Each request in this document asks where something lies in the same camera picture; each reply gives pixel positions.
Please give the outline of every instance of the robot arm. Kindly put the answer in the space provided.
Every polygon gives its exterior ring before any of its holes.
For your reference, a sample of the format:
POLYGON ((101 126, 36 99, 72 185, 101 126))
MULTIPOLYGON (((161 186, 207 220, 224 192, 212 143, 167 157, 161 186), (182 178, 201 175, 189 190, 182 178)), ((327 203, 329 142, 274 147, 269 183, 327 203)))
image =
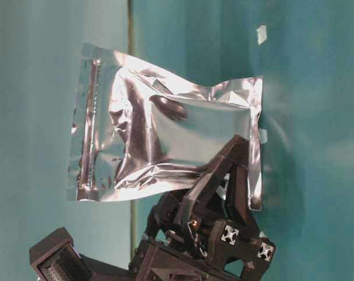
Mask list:
POLYGON ((275 245, 261 237, 248 208, 248 141, 234 136, 189 190, 165 193, 148 217, 145 237, 129 270, 86 258, 73 239, 57 229, 30 250, 42 281, 258 281, 270 265, 275 245), (229 174, 226 199, 216 193, 229 174), (162 230, 167 242, 156 240, 162 230), (242 260, 240 277, 225 266, 242 260))

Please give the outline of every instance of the foil bag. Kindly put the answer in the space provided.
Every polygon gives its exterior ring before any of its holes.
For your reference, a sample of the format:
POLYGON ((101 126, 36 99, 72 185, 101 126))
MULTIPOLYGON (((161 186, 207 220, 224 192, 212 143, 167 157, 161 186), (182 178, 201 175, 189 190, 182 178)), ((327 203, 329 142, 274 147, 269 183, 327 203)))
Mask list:
POLYGON ((143 60, 85 43, 71 129, 68 199, 119 201, 188 189, 238 134, 249 140, 249 207, 260 210, 262 89, 262 77, 196 85, 143 60))

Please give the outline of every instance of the silver foil pouch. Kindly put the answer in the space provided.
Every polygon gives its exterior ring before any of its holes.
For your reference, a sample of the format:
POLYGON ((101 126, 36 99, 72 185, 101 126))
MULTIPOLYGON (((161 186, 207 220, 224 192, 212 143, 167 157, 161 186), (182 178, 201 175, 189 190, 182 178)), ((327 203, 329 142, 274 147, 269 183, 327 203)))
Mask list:
POLYGON ((238 134, 249 140, 249 206, 261 209, 262 77, 204 87, 88 43, 82 55, 69 200, 131 200, 188 189, 238 134))

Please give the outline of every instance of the screw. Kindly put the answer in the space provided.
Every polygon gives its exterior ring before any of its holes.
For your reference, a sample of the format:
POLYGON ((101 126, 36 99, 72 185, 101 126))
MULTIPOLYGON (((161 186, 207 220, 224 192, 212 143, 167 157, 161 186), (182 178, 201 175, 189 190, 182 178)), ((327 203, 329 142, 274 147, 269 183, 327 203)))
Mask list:
POLYGON ((198 226, 198 221, 197 221, 197 220, 192 220, 192 221, 191 221, 191 225, 192 225, 193 227, 197 227, 197 226, 198 226))

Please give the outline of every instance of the teal backdrop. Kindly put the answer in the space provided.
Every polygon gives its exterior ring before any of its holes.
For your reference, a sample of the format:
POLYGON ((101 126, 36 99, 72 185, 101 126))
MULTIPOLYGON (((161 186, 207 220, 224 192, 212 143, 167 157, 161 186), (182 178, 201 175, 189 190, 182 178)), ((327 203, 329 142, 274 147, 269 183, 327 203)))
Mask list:
POLYGON ((264 75, 263 280, 354 280, 354 0, 131 3, 134 55, 203 85, 264 75))
POLYGON ((84 41, 127 52, 127 1, 0 0, 0 281, 36 280, 28 250, 62 226, 80 252, 129 262, 129 202, 65 201, 84 41))

